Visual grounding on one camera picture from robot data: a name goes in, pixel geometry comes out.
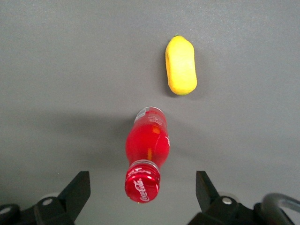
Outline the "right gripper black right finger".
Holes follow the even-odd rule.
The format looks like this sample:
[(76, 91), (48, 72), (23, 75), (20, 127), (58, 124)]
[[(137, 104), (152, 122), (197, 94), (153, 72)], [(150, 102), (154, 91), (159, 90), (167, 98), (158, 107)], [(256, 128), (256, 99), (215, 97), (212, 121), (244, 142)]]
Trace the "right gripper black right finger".
[(255, 209), (249, 209), (227, 195), (220, 195), (205, 171), (196, 172), (196, 198), (201, 212), (197, 225), (263, 225)]

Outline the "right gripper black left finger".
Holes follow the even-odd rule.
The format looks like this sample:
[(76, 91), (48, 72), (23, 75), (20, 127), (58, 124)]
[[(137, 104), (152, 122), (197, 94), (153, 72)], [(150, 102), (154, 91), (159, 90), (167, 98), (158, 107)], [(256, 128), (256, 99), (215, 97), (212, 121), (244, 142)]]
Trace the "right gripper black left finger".
[(0, 206), (2, 225), (74, 225), (90, 197), (90, 173), (80, 171), (58, 194), (38, 201), (26, 210), (17, 204)]

